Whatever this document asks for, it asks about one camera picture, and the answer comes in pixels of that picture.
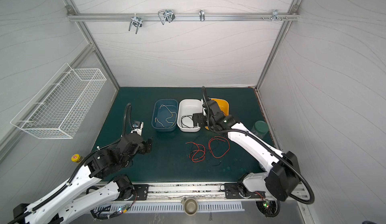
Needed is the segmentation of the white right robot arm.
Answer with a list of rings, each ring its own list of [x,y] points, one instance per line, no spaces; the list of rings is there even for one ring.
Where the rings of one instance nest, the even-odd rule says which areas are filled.
[[[267,191],[279,201],[290,197],[300,183],[300,178],[277,156],[300,172],[297,156],[290,151],[284,153],[264,142],[231,115],[226,116],[213,99],[202,99],[201,104],[199,123],[217,133],[227,131],[228,138],[254,157],[264,170],[263,173],[247,174],[242,179],[242,185],[250,192]]]

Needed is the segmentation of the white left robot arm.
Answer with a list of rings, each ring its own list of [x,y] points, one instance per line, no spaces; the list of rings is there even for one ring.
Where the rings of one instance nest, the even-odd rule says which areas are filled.
[[[63,184],[31,204],[15,207],[11,223],[66,224],[107,202],[136,198],[137,191],[125,174],[114,177],[91,193],[80,194],[127,167],[136,154],[150,153],[152,142],[152,138],[144,140],[137,132],[131,132],[92,151]]]

